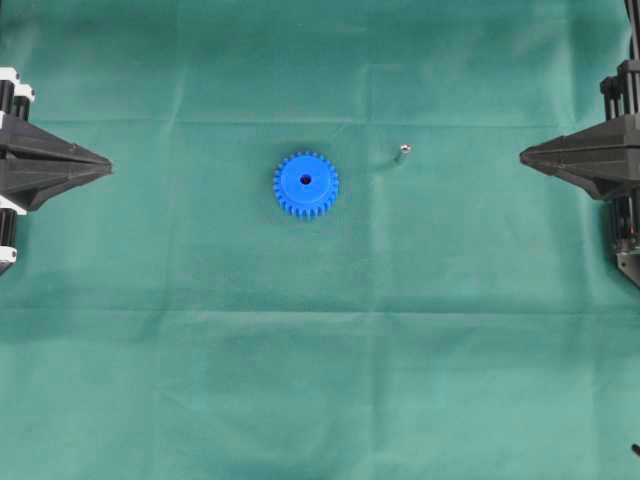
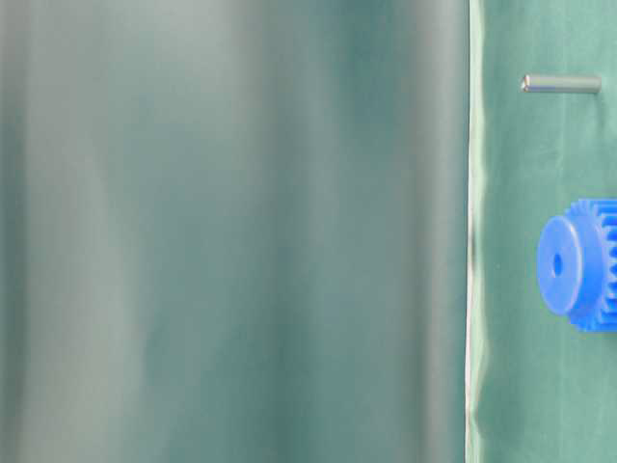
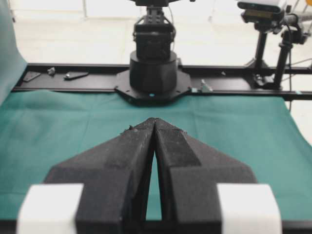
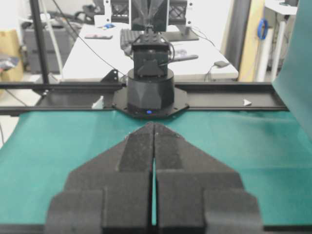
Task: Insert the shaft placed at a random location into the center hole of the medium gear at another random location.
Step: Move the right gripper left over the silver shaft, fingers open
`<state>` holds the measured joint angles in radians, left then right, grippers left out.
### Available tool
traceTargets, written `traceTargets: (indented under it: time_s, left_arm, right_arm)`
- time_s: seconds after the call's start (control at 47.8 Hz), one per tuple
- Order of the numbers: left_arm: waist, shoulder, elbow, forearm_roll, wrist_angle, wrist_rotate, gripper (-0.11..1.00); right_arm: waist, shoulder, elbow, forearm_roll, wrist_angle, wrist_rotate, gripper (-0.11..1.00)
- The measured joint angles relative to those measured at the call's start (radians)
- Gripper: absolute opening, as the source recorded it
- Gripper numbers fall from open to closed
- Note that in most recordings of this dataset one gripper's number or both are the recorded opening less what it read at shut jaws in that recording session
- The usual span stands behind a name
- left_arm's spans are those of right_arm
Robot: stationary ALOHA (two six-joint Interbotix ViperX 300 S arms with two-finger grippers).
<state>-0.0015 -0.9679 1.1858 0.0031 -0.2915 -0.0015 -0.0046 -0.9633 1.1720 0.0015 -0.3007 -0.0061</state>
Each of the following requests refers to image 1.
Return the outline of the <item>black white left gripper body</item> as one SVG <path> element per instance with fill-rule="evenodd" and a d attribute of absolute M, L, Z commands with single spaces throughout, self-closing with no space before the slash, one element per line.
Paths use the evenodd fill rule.
<path fill-rule="evenodd" d="M 14 67 L 1 67 L 1 134 L 8 134 L 10 117 L 29 120 L 34 89 L 21 82 Z M 18 199 L 18 188 L 10 183 L 12 161 L 17 157 L 5 145 L 1 145 L 1 273 L 4 274 L 16 262 L 16 232 L 18 219 L 27 214 L 25 200 Z"/>

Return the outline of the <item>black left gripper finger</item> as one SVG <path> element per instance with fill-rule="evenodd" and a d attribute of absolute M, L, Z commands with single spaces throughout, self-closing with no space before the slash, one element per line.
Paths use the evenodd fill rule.
<path fill-rule="evenodd" d="M 1 121 L 1 149 L 16 157 L 78 162 L 110 167 L 111 162 L 84 147 L 69 143 L 20 118 Z"/>
<path fill-rule="evenodd" d="M 110 167 L 52 160 L 12 161 L 10 183 L 27 211 L 38 210 L 47 200 L 112 173 Z"/>

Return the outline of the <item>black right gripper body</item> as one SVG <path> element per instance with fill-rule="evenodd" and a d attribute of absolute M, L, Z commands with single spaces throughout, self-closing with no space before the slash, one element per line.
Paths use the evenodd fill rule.
<path fill-rule="evenodd" d="M 607 121 L 638 118 L 639 61 L 623 61 L 614 76 L 601 82 L 600 91 Z M 639 147 L 615 149 L 611 154 L 611 179 L 639 181 Z M 639 187 L 629 195 L 608 200 L 608 204 L 615 256 L 619 250 L 639 249 Z"/>

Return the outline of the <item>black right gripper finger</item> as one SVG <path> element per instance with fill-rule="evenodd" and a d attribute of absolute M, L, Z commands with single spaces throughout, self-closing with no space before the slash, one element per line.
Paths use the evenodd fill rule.
<path fill-rule="evenodd" d="M 639 119 L 614 118 L 574 134 L 556 137 L 520 153 L 526 165 L 552 155 L 578 152 L 608 152 L 615 149 L 639 147 Z"/>
<path fill-rule="evenodd" d="M 608 201 L 620 198 L 629 195 L 632 190 L 639 187 L 638 180 L 606 179 L 592 174 L 576 174 L 557 165 L 540 164 L 527 160 L 522 160 L 521 164 L 576 186 L 584 190 L 594 200 Z"/>

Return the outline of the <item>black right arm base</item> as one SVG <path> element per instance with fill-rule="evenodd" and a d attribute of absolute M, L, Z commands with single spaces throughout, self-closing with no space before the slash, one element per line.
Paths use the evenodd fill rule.
<path fill-rule="evenodd" d="M 640 253 L 638 248 L 617 251 L 616 265 L 630 282 L 636 287 L 640 287 Z"/>

